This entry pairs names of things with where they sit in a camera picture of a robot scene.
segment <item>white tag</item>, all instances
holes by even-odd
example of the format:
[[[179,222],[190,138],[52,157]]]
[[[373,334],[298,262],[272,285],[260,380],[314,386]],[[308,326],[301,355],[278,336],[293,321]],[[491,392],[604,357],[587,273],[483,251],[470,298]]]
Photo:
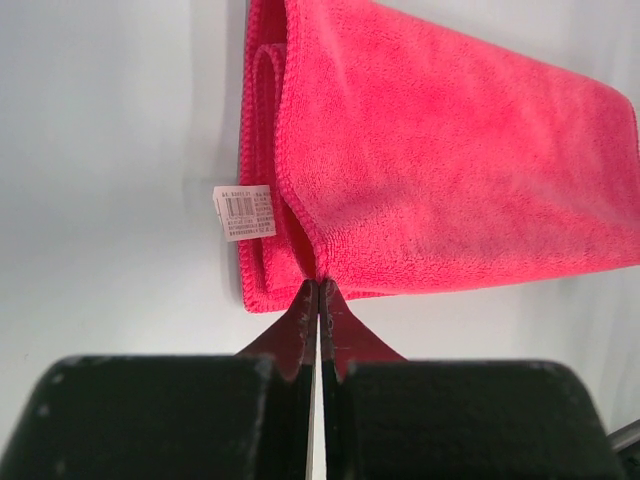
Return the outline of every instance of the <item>white tag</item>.
[[[276,234],[269,185],[215,187],[213,201],[228,242]]]

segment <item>microfiber cloth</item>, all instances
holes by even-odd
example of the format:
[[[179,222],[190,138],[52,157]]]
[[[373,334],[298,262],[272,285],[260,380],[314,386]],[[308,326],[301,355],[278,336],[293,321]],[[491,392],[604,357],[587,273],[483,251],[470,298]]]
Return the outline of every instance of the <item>microfiber cloth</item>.
[[[640,263],[623,95],[368,0],[252,0],[240,147],[277,229],[238,245],[251,312]]]

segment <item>towel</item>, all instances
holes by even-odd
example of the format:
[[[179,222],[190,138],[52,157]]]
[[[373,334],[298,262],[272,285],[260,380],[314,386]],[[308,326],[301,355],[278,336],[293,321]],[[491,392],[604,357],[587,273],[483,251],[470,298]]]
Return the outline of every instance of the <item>towel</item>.
[[[616,90],[368,0],[252,0],[238,245],[251,312],[640,263],[635,115]]]

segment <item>folded towel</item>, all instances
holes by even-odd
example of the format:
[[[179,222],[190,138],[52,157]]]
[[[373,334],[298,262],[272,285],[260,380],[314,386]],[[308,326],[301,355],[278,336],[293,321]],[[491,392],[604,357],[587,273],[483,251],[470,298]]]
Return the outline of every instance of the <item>folded towel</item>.
[[[368,0],[252,0],[240,184],[278,232],[238,245],[251,312],[640,263],[625,97]]]

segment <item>red cloth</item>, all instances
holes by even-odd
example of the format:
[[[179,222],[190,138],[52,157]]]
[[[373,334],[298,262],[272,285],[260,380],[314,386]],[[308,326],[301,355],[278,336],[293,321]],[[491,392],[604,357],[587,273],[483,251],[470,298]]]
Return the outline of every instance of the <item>red cloth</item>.
[[[252,0],[238,245],[246,308],[306,277],[347,298],[640,263],[631,104],[614,89],[367,0]]]

